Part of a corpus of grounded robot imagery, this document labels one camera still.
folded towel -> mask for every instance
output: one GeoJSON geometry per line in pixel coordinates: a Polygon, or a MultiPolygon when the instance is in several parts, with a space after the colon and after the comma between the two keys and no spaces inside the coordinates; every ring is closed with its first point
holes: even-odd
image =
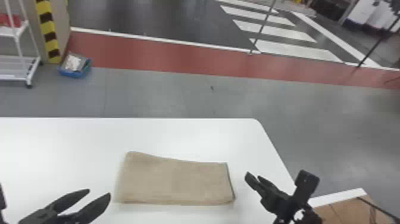
{"type": "Polygon", "coordinates": [[[125,156],[115,189],[121,203],[218,205],[235,199],[226,163],[200,163],[138,152],[125,156]]]}

blue basket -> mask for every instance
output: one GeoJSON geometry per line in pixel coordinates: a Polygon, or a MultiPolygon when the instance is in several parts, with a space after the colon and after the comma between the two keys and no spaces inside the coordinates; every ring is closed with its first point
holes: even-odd
{"type": "Polygon", "coordinates": [[[57,70],[62,76],[67,76],[67,77],[72,77],[75,79],[82,78],[85,75],[89,73],[90,70],[90,64],[92,63],[92,60],[88,59],[85,66],[83,67],[82,71],[68,71],[64,70],[61,67],[58,67],[57,70]]]}

gray concrete floor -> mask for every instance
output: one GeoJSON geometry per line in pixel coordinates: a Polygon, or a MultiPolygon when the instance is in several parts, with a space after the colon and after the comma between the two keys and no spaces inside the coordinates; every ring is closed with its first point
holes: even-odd
{"type": "Polygon", "coordinates": [[[292,177],[321,177],[316,195],[362,187],[400,216],[399,91],[99,68],[76,80],[55,68],[31,90],[0,82],[0,116],[252,117],[292,177]]]}

white table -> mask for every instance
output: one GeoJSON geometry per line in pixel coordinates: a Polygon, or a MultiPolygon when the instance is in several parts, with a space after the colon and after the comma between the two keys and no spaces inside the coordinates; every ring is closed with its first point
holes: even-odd
{"type": "MultiPolygon", "coordinates": [[[[193,161],[226,161],[236,201],[226,206],[111,203],[94,223],[272,223],[275,216],[244,181],[247,171],[293,193],[295,186],[259,122],[253,119],[0,118],[0,183],[5,220],[22,217],[78,189],[91,193],[72,207],[114,192],[128,151],[193,161]]],[[[362,195],[362,189],[351,196],[362,195]]],[[[324,204],[341,196],[314,200],[324,204]]]]}

black pole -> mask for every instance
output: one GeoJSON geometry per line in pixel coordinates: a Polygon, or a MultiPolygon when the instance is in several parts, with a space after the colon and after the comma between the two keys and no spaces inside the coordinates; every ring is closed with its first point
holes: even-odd
{"type": "MultiPolygon", "coordinates": [[[[391,30],[393,28],[393,26],[396,25],[396,23],[400,20],[400,16],[397,16],[396,20],[392,23],[392,25],[390,25],[389,27],[389,37],[392,36],[391,30]]],[[[375,48],[378,47],[378,45],[384,40],[388,38],[386,35],[382,35],[382,37],[375,43],[375,45],[371,48],[371,50],[368,52],[368,54],[360,61],[360,63],[358,63],[357,67],[359,68],[365,61],[366,59],[372,54],[372,52],[375,50],[375,48]]]]}
{"type": "Polygon", "coordinates": [[[5,204],[5,199],[4,199],[4,194],[3,191],[1,189],[1,185],[0,185],[0,224],[5,224],[6,222],[4,222],[3,219],[3,215],[1,213],[1,210],[7,208],[7,205],[5,204]]]}
{"type": "MultiPolygon", "coordinates": [[[[270,9],[268,10],[267,15],[265,16],[264,22],[262,23],[262,26],[260,27],[260,30],[258,31],[257,38],[255,38],[255,40],[254,40],[254,43],[253,43],[254,47],[256,47],[255,44],[257,43],[257,41],[258,41],[259,38],[260,38],[261,31],[263,30],[265,24],[267,23],[268,17],[270,16],[270,14],[271,14],[271,12],[272,12],[272,9],[274,8],[275,3],[276,3],[276,0],[273,0],[272,4],[271,4],[271,6],[270,6],[270,9]]],[[[253,48],[250,49],[249,54],[252,54],[252,53],[253,53],[253,48]]]]}
{"type": "Polygon", "coordinates": [[[368,205],[371,206],[372,208],[374,208],[374,209],[376,209],[376,210],[382,212],[383,214],[385,214],[385,215],[391,217],[391,218],[395,221],[395,223],[400,223],[399,217],[395,216],[394,214],[391,214],[391,213],[389,213],[388,211],[381,209],[380,207],[378,207],[378,206],[372,204],[371,202],[369,202],[369,201],[367,201],[367,200],[365,200],[365,199],[363,199],[363,198],[361,198],[361,197],[357,197],[357,199],[361,200],[363,203],[368,204],[368,205]]]}

